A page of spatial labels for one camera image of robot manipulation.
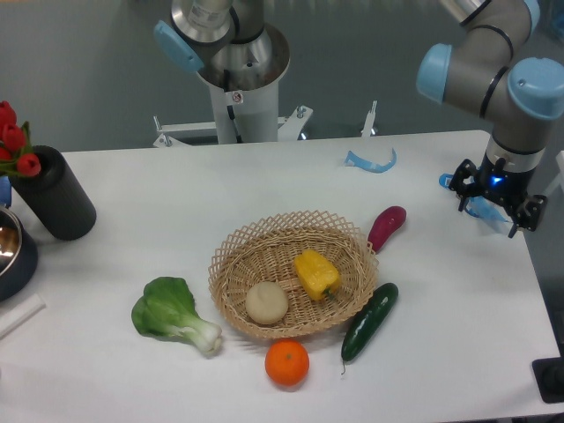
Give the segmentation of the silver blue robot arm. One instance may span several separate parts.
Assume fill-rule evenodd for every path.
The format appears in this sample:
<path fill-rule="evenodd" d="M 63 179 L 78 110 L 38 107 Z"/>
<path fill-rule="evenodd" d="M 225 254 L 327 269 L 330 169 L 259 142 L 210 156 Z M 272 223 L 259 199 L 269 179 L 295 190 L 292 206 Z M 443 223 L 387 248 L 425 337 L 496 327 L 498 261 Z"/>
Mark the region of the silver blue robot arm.
<path fill-rule="evenodd" d="M 449 189 L 460 210 L 483 197 L 510 218 L 509 235 L 535 231 L 547 198 L 527 189 L 555 123 L 563 116 L 563 66 L 548 58 L 517 61 L 518 49 L 540 19 L 536 1 L 445 1 L 443 7 L 465 30 L 464 42 L 432 46 L 416 86 L 439 104 L 477 115 L 493 130 L 480 165 L 464 160 Z"/>

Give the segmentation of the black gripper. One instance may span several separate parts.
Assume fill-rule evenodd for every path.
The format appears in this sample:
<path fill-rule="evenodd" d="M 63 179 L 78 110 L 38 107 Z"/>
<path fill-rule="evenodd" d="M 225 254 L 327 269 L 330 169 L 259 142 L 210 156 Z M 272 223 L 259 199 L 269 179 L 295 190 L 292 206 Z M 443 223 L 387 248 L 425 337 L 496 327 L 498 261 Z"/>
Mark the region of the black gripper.
<path fill-rule="evenodd" d="M 459 201 L 457 210 L 462 212 L 471 198 L 483 197 L 506 209 L 512 221 L 509 238 L 520 230 L 535 232 L 548 204 L 546 196 L 528 192 L 538 163 L 539 152 L 504 149 L 487 149 L 479 170 L 471 160 L 463 160 L 449 183 Z"/>

